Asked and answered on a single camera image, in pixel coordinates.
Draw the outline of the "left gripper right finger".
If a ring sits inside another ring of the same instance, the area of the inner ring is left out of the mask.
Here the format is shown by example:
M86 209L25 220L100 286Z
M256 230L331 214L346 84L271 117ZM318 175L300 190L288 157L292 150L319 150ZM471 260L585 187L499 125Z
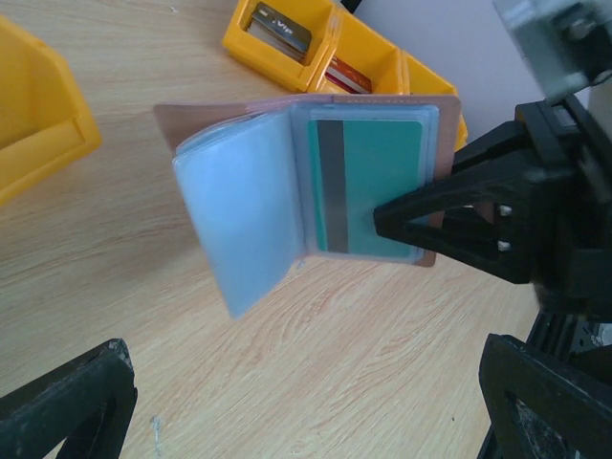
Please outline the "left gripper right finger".
M512 336L489 335L479 381L505 458L611 456L611 347L565 363Z

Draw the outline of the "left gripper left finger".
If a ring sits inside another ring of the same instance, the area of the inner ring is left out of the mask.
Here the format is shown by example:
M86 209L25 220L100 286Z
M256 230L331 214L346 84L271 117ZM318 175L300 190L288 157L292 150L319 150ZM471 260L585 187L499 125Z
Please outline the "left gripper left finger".
M1 456L117 458L138 390L123 339L109 339L1 398Z

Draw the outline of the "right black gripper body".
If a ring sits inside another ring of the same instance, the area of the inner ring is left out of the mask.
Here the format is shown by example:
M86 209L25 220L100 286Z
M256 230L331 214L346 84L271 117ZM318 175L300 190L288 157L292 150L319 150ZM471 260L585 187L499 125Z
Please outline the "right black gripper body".
M542 168L532 282L542 311L611 313L611 139L574 96L518 105Z

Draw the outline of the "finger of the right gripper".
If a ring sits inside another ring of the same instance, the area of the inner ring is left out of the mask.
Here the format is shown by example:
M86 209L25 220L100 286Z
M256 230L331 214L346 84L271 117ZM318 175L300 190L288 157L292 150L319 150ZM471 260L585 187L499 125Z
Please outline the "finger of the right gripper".
M519 120L501 123L461 148L455 155L451 174L457 174L485 161L500 158L526 145L526 128Z
M536 227L533 194L539 187L539 167L487 161L377 207L376 233L527 284Z

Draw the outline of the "teal credit card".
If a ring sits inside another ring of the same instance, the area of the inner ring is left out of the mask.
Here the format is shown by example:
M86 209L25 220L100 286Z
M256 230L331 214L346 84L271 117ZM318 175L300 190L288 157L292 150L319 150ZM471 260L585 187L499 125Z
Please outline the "teal credit card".
M415 120L310 120L317 249L415 263L423 252L380 237L373 212L422 182Z

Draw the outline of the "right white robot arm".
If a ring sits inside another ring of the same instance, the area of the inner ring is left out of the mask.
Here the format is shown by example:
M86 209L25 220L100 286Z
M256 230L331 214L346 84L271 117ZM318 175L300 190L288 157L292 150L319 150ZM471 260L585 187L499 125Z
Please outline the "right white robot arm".
M377 207L376 233L535 289L528 341L560 360L611 318L611 141L573 96L520 104L450 174Z

